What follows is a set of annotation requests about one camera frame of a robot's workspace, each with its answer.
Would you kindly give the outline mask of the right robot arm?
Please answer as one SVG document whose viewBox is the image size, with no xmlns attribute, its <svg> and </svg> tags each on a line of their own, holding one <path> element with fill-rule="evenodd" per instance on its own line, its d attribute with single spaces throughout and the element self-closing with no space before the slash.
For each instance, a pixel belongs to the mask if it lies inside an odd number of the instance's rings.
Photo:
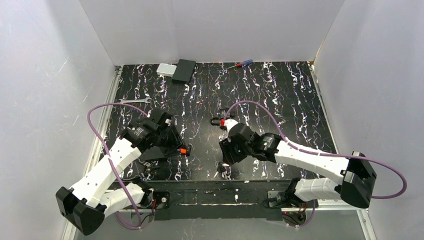
<svg viewBox="0 0 424 240">
<path fill-rule="evenodd" d="M 219 142 L 222 160 L 231 166 L 247 157 L 284 164 L 320 175 L 315 179 L 294 179 L 285 198 L 300 202 L 342 200 L 360 209 L 370 206 L 377 174 L 360 154 L 336 156 L 284 140 L 274 133 L 258 134 L 244 123 L 222 120 L 227 137 Z"/>
</svg>

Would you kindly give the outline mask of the orange and black padlock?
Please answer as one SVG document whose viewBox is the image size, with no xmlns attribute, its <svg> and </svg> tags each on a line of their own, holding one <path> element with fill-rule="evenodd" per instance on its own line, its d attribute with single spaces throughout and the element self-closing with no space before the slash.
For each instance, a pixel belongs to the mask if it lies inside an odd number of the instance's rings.
<svg viewBox="0 0 424 240">
<path fill-rule="evenodd" d="M 179 149 L 179 153 L 187 157 L 191 155 L 191 151 L 192 151 L 192 146 L 190 144 L 187 146 L 183 146 Z"/>
</svg>

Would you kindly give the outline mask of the key bunch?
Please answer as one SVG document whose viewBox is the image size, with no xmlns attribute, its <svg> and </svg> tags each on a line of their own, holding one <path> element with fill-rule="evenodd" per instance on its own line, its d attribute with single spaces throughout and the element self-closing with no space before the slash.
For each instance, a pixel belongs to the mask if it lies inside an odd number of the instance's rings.
<svg viewBox="0 0 424 240">
<path fill-rule="evenodd" d="M 213 176 L 213 180 L 221 178 L 224 180 L 231 180 L 231 167 L 230 165 L 219 162 L 215 171 L 215 174 Z"/>
</svg>

